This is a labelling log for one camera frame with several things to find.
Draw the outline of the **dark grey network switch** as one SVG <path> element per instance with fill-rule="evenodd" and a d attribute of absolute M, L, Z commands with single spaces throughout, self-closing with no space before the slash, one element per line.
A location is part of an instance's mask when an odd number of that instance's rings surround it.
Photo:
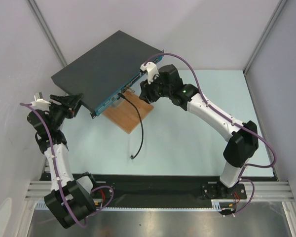
<path fill-rule="evenodd" d="M 144 74 L 140 66 L 162 60 L 162 51 L 117 31 L 68 64 L 51 79 L 68 95 L 83 94 L 81 104 L 99 116 Z"/>

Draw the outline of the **silver transceiver module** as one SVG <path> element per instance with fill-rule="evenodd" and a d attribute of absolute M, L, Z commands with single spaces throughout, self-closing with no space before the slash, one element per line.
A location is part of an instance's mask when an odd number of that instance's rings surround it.
<path fill-rule="evenodd" d="M 130 93 L 135 93 L 135 90 L 132 89 L 131 87 L 127 87 L 127 88 L 125 89 L 125 91 L 129 91 Z"/>

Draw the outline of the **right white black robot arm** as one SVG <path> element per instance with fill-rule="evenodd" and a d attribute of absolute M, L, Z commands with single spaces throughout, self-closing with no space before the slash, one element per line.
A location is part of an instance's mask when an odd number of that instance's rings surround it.
<path fill-rule="evenodd" d="M 227 142 L 223 152 L 226 163 L 217 192 L 222 198 L 231 197 L 245 164 L 259 147 L 255 136 L 257 125 L 252 121 L 242 122 L 233 118 L 201 95 L 196 86 L 183 83 L 174 65 L 158 68 L 153 62 L 148 62 L 140 66 L 140 71 L 147 75 L 147 79 L 140 84 L 141 100 L 151 104 L 159 98 L 168 98 L 175 106 L 201 118 Z"/>

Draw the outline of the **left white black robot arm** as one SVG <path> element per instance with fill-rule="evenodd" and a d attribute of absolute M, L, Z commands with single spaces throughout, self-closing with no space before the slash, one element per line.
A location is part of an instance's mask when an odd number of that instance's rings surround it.
<path fill-rule="evenodd" d="M 67 140 L 61 131 L 65 119 L 77 115 L 83 94 L 56 96 L 50 101 L 43 99 L 41 93 L 25 106 L 31 110 L 27 121 L 36 130 L 35 140 L 41 153 L 47 158 L 50 168 L 51 192 L 44 202 L 57 221 L 65 229 L 96 211 L 93 197 L 99 186 L 89 172 L 74 178 L 69 164 Z"/>

